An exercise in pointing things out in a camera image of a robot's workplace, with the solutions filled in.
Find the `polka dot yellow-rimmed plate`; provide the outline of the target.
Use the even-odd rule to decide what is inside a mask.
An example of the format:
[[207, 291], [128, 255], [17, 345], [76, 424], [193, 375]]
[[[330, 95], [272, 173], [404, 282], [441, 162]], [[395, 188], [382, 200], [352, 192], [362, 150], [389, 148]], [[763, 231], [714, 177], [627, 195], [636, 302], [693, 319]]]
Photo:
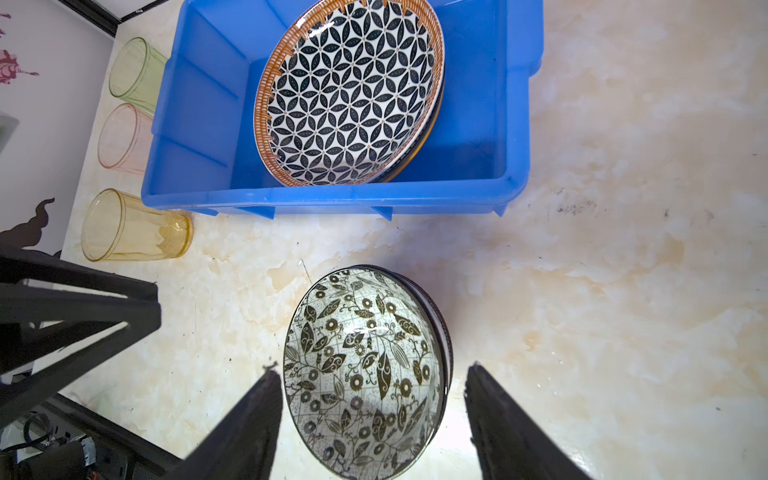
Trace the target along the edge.
[[410, 149], [403, 154], [403, 156], [397, 162], [395, 162], [390, 168], [388, 168], [380, 177], [378, 177], [375, 180], [375, 183], [387, 183], [392, 181], [417, 156], [419, 151], [423, 148], [424, 144], [428, 140], [430, 134], [432, 133], [434, 125], [437, 122], [437, 118], [439, 116], [439, 112], [442, 107], [444, 91], [445, 91], [445, 86], [442, 86], [440, 90], [440, 94], [437, 98], [436, 105], [432, 110], [432, 113], [430, 114], [430, 117], [428, 119], [426, 126], [424, 127], [423, 131], [421, 132], [417, 140], [410, 147]]

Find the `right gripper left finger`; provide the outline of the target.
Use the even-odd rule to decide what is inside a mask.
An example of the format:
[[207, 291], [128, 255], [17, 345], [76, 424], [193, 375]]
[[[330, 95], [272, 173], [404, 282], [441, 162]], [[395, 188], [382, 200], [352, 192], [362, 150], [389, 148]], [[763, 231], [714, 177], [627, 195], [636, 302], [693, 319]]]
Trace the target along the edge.
[[268, 370], [168, 479], [268, 479], [283, 410], [282, 380]]

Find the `black geometric orange-rimmed plate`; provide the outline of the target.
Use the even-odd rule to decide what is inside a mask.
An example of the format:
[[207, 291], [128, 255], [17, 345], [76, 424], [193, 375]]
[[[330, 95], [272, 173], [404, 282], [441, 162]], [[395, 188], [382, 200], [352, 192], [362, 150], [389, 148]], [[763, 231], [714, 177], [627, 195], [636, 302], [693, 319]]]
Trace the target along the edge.
[[417, 140], [445, 85], [426, 1], [319, 1], [272, 52], [254, 103], [263, 164], [286, 187], [375, 183]]

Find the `dark floral patterned bowl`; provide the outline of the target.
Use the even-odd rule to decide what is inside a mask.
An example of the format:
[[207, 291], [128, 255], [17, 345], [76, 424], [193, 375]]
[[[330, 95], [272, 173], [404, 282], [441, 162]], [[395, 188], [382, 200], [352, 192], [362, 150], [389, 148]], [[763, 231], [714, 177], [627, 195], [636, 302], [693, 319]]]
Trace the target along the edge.
[[303, 443], [344, 479], [393, 479], [435, 437], [453, 375], [450, 334], [414, 281], [374, 265], [335, 270], [295, 309], [284, 389]]

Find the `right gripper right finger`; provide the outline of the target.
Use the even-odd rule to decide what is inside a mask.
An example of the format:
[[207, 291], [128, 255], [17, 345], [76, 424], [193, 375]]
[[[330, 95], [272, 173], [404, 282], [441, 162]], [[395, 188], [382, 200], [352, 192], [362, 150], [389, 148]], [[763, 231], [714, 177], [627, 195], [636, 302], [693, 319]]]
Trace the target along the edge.
[[467, 372], [464, 400], [484, 479], [587, 479], [480, 364]]

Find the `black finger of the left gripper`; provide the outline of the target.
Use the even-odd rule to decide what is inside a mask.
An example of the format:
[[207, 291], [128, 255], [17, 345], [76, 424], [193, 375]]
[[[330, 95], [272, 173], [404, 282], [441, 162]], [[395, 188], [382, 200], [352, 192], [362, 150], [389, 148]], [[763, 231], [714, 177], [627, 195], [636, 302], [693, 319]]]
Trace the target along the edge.
[[65, 358], [127, 324], [160, 329], [156, 284], [42, 252], [1, 248], [3, 374], [73, 347]]
[[156, 325], [127, 324], [26, 380], [1, 385], [1, 426], [12, 423], [22, 413], [47, 400], [96, 366], [112, 358], [156, 330]]

